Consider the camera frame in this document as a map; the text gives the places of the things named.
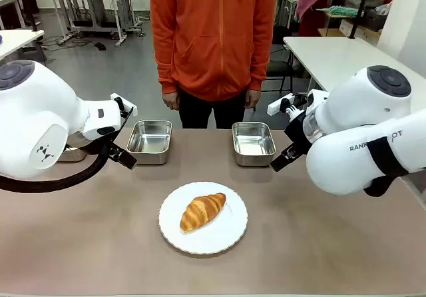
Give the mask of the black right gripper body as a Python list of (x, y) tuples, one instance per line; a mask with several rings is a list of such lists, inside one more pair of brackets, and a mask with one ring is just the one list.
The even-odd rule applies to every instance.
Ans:
[(306, 112), (300, 114), (290, 120), (289, 125), (285, 129), (285, 134), (292, 141), (292, 144), (285, 150), (286, 154), (307, 154), (312, 143), (306, 137), (303, 130), (303, 122)]

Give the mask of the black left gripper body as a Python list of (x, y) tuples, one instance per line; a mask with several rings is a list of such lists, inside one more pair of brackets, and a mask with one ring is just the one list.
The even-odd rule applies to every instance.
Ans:
[(103, 157), (109, 157), (110, 159), (120, 158), (122, 149), (114, 143), (117, 136), (118, 133), (111, 133), (99, 139), (101, 145), (100, 154)]

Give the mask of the person's left hand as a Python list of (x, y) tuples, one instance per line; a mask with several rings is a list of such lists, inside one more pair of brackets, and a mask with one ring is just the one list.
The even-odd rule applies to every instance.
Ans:
[(244, 107), (246, 109), (254, 109), (256, 105), (258, 104), (260, 97), (261, 97), (261, 91), (255, 91), (251, 89), (247, 90)]

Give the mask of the person's right hand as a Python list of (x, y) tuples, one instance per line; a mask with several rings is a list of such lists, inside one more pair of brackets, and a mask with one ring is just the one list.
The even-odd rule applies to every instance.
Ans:
[(179, 93), (173, 92), (173, 93), (163, 93), (162, 94), (162, 100), (164, 104), (173, 111), (178, 111), (180, 108), (180, 99), (179, 99)]

